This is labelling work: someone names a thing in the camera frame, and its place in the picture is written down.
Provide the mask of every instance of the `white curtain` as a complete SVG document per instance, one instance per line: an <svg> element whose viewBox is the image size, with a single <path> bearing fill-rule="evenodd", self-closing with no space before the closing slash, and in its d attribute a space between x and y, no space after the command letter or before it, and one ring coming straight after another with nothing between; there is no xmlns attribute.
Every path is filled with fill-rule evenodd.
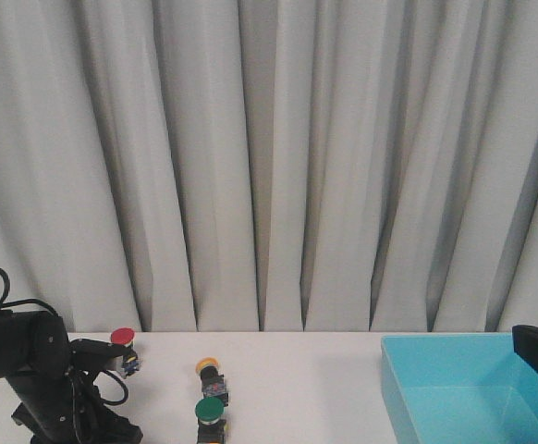
<svg viewBox="0 0 538 444"><path fill-rule="evenodd" d="M538 2L0 0L0 266L76 331L538 326Z"/></svg>

